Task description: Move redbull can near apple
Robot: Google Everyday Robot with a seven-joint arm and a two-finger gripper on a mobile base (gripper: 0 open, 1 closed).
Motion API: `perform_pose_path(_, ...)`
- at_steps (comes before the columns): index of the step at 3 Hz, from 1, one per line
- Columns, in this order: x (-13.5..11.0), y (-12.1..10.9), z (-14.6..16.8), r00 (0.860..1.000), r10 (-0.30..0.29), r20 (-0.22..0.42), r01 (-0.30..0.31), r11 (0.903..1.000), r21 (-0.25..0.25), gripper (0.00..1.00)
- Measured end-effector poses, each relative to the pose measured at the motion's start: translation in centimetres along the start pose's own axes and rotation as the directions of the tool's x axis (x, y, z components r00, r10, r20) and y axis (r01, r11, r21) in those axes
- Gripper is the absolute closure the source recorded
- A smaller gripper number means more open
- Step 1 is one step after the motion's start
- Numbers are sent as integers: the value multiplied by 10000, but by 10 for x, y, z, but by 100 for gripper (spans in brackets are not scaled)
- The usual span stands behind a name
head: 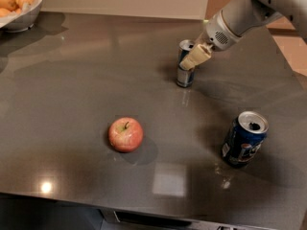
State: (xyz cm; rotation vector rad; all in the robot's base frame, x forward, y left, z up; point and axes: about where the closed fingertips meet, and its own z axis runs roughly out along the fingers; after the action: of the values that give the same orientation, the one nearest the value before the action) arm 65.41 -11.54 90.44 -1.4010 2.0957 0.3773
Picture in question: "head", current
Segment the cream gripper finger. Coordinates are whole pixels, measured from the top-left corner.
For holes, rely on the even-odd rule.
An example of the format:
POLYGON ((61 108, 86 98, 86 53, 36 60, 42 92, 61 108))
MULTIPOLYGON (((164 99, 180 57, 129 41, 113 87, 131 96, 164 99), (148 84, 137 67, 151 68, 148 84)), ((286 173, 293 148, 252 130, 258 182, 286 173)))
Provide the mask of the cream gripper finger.
POLYGON ((192 50, 183 58, 179 66, 184 70, 191 70, 196 66, 211 59, 212 46, 206 43, 195 45, 192 50))

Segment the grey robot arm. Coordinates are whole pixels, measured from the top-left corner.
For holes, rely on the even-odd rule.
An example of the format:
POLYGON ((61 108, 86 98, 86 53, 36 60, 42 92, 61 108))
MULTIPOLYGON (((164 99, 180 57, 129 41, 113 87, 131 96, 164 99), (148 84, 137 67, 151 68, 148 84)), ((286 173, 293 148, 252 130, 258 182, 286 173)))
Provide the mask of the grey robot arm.
POLYGON ((204 25, 191 51, 179 62, 189 71, 224 51, 249 31, 286 17, 299 36, 307 39, 307 0, 231 0, 204 25))

